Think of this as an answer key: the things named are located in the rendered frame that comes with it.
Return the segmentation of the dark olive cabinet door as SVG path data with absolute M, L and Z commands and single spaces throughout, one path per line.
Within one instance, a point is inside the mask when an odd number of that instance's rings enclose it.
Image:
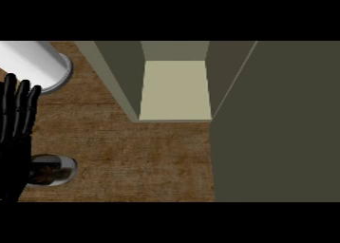
M 340 202 L 340 42 L 262 42 L 213 119 L 218 201 Z

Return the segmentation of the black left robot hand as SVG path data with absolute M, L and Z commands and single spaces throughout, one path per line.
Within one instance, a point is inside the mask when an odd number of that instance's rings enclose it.
M 0 82 L 0 203 L 15 203 L 27 185 L 41 94 L 39 85 L 7 74 Z

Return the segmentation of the white cylindrical container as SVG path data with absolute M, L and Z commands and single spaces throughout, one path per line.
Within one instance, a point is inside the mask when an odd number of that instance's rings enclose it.
M 0 68 L 39 85 L 43 95 L 57 92 L 73 75 L 71 58 L 48 41 L 0 41 Z

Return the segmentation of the olive green open cabinet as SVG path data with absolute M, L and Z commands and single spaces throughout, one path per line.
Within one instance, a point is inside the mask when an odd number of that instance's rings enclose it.
M 132 122 L 212 122 L 254 41 L 79 41 Z

